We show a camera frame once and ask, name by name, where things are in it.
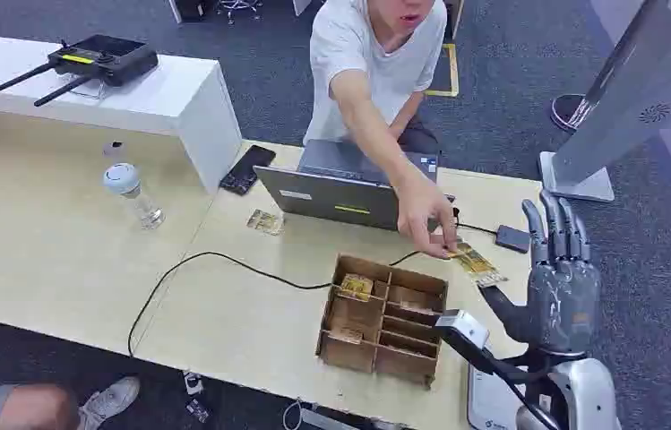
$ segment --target man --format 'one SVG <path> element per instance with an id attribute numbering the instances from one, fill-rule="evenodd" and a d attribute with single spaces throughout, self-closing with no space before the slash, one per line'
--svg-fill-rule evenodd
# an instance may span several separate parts
<path id="1" fill-rule="evenodd" d="M 77 407 L 74 396 L 51 384 L 1 385 L 0 430 L 96 430 L 132 404 L 140 381 L 126 377 Z"/>
<path id="2" fill-rule="evenodd" d="M 416 114 L 445 26 L 442 0 L 328 0 L 314 19 L 314 114 L 304 138 L 355 142 L 399 198 L 399 231 L 438 258 L 444 245 L 456 248 L 452 207 L 404 151 L 438 152 Z M 427 232 L 430 218 L 443 236 Z"/>

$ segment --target shoe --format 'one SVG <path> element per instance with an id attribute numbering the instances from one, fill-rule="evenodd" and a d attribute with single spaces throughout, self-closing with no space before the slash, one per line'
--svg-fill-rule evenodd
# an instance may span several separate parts
<path id="1" fill-rule="evenodd" d="M 103 392 L 96 391 L 79 408 L 80 430 L 97 430 L 103 421 L 129 408 L 140 392 L 140 380 L 127 376 Z"/>

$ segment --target black smartphone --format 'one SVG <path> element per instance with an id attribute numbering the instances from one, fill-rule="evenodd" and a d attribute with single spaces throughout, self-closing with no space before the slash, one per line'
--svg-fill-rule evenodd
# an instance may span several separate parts
<path id="1" fill-rule="evenodd" d="M 219 186 L 232 193 L 245 195 L 258 179 L 254 166 L 269 166 L 275 155 L 277 154 L 273 150 L 267 150 L 259 145 L 250 147 L 232 170 L 222 178 Z"/>

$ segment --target laptop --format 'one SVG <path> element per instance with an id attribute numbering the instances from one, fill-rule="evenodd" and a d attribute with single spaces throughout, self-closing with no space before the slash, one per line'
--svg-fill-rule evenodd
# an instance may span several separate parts
<path id="1" fill-rule="evenodd" d="M 358 147 L 346 145 L 353 144 L 309 141 L 298 171 L 262 166 L 254 166 L 254 170 L 277 205 L 287 213 L 396 230 L 399 201 L 395 192 L 387 185 L 384 174 L 371 162 L 365 162 L 367 158 Z M 436 178 L 437 156 L 407 156 L 423 172 L 433 174 L 431 179 Z M 428 223 L 428 229 L 435 227 L 436 221 Z"/>
<path id="2" fill-rule="evenodd" d="M 436 182 L 438 155 L 405 152 L 409 161 L 431 181 Z M 322 176 L 341 177 L 375 184 L 389 185 L 388 177 L 352 142 L 331 142 L 312 139 L 298 163 L 298 171 Z"/>

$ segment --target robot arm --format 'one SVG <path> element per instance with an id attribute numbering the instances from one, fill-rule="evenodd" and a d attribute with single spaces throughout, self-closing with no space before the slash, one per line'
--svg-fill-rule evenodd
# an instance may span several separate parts
<path id="1" fill-rule="evenodd" d="M 435 327 L 471 365 L 502 378 L 520 398 L 519 429 L 619 429 L 612 377 L 601 362 L 586 355 L 601 285 L 590 262 L 586 229 L 565 199 L 557 201 L 544 191 L 540 200 L 548 237 L 533 202 L 522 203 L 531 244 L 526 305 L 514 305 L 497 287 L 480 289 L 506 333 L 527 343 L 528 351 L 496 359 L 486 348 L 488 330 L 464 311 L 449 311 Z M 526 387 L 524 395 L 515 387 L 519 384 Z M 552 399 L 548 412 L 539 405 L 542 395 Z"/>

